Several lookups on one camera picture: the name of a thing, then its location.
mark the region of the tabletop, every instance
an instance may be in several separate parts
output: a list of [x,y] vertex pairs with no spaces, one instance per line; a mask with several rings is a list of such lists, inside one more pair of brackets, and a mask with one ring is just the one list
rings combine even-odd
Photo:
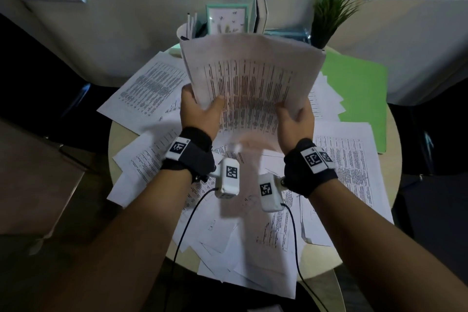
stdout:
[[[180,50],[169,49],[167,52],[174,56],[180,56]],[[108,160],[112,183],[115,184],[122,171],[114,162],[114,157],[122,148],[132,142],[138,135],[116,122],[112,123],[109,133]],[[387,106],[387,152],[379,154],[380,169],[390,206],[395,202],[396,193],[400,186],[401,178],[401,145],[395,119]],[[176,244],[171,241],[166,256],[173,259],[176,252]],[[188,248],[177,256],[178,264],[197,272],[200,258]],[[333,247],[307,244],[302,252],[301,273],[305,279],[325,273],[342,263],[338,252]]]

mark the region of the finger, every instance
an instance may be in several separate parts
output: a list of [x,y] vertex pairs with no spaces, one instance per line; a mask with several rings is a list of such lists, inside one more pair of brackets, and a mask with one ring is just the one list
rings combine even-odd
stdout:
[[223,111],[223,108],[224,108],[224,96],[218,95],[210,104],[208,111],[218,114],[220,116],[221,112]]
[[289,111],[284,107],[284,103],[277,103],[275,105],[276,109],[276,114],[278,116],[278,120],[280,123],[285,122],[285,121],[290,121],[292,120],[291,117],[289,116]]
[[312,105],[307,98],[306,101],[304,101],[302,109],[300,109],[299,113],[297,114],[297,121],[301,122],[302,120],[309,119],[311,117],[313,118]]
[[182,104],[187,104],[187,105],[196,104],[195,95],[193,94],[192,84],[185,84],[182,87],[181,102]]

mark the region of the picture frame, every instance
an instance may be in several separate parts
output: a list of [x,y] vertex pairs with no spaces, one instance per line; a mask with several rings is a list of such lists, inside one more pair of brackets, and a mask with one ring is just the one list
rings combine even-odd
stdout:
[[206,6],[208,35],[247,32],[248,4],[208,4]]

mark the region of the green folder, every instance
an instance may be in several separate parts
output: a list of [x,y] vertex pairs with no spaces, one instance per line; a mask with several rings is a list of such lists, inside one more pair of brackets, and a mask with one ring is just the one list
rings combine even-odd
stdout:
[[378,153],[387,150],[387,68],[327,52],[322,67],[328,84],[344,99],[341,121],[369,122]]

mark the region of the wire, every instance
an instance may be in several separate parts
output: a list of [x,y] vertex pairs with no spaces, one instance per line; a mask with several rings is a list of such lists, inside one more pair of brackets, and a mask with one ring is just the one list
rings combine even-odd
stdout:
[[312,289],[309,287],[309,285],[307,285],[306,281],[304,280],[304,278],[302,277],[302,274],[301,274],[301,271],[299,270],[299,259],[297,258],[297,237],[296,237],[296,224],[294,223],[294,218],[293,218],[293,215],[292,215],[292,212],[291,212],[291,209],[288,207],[288,205],[286,205],[285,203],[282,203],[281,206],[284,206],[288,209],[289,211],[289,215],[291,215],[291,221],[292,221],[292,229],[294,231],[294,246],[296,247],[296,267],[297,267],[297,273],[299,274],[299,277],[301,278],[302,282],[304,283],[304,285],[307,286],[307,288],[309,289],[310,292],[312,292],[312,295],[315,296],[315,298],[317,300],[319,300],[320,304],[324,307],[325,311],[329,312],[328,309],[325,307],[325,305],[323,304],[322,300],[319,299],[319,297],[315,294],[315,292],[312,291]]
[[189,220],[187,221],[187,224],[185,225],[184,232],[182,232],[182,236],[180,237],[179,244],[177,245],[177,249],[175,250],[176,253],[174,254],[174,260],[172,261],[171,274],[169,276],[169,283],[167,284],[166,297],[164,297],[164,312],[166,312],[167,303],[169,302],[169,295],[171,293],[172,276],[174,275],[174,268],[176,266],[175,264],[176,264],[177,253],[179,253],[180,244],[182,243],[182,239],[184,238],[185,231],[187,231],[187,228],[189,227],[190,220],[192,219],[193,214],[195,213],[195,210],[198,207],[198,205],[202,202],[202,200],[205,198],[205,196],[207,196],[211,191],[215,191],[215,190],[218,190],[218,188],[214,187],[213,189],[208,190],[206,193],[203,194],[203,196],[200,198],[200,200],[198,200],[198,202],[195,205],[195,208],[193,209],[193,211],[192,211],[192,213],[191,213],[191,215],[189,217]]

